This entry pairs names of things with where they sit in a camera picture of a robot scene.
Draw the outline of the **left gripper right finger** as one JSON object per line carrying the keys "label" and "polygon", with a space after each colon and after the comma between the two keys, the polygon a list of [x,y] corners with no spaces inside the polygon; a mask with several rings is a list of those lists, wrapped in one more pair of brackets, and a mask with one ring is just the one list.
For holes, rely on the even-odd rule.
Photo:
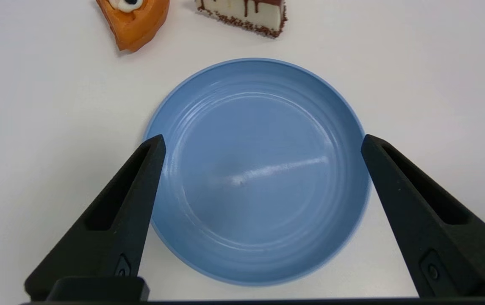
{"label": "left gripper right finger", "polygon": [[387,141],[361,153],[420,297],[485,297],[485,223]]}

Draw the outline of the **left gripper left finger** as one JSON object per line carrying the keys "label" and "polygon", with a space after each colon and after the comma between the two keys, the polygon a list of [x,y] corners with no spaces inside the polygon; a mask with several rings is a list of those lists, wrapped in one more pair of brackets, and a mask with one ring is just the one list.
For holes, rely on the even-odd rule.
{"label": "left gripper left finger", "polygon": [[146,301],[138,276],[166,145],[144,141],[28,276],[31,301]]}

